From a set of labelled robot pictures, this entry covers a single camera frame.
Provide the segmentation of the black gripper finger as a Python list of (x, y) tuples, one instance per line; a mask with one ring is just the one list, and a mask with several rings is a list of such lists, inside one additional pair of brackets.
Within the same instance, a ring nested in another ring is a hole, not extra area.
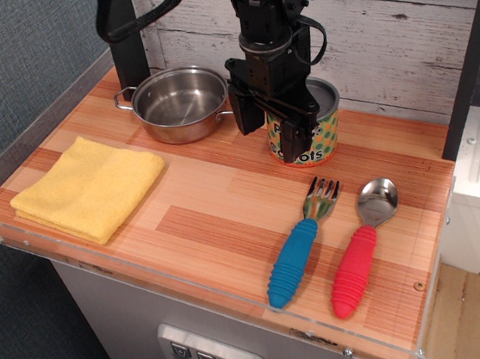
[(307, 121), (283, 121), (280, 123), (280, 147), (283, 161), (292, 164), (306, 152), (312, 143), (311, 125)]
[(255, 96), (248, 91), (229, 87), (229, 101), (240, 132), (246, 136), (265, 123), (265, 112), (257, 107)]

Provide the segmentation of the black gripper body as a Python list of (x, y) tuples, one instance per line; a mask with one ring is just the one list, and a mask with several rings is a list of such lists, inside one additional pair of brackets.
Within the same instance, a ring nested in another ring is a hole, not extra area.
[(307, 92), (306, 79), (315, 60), (310, 40), (295, 40), (284, 51), (274, 54), (248, 53), (244, 59), (229, 59), (225, 66), (229, 87), (248, 91), (265, 115), (283, 121), (316, 123), (320, 109)]

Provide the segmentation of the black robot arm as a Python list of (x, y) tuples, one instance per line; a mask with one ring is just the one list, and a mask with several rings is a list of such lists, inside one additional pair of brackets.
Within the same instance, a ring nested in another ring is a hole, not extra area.
[(311, 147), (320, 111), (306, 80), (314, 61), (310, 31), (301, 12), (306, 0), (231, 0), (240, 20), (244, 59), (229, 59), (228, 96), (244, 135), (268, 115), (280, 124), (283, 160), (291, 164)]

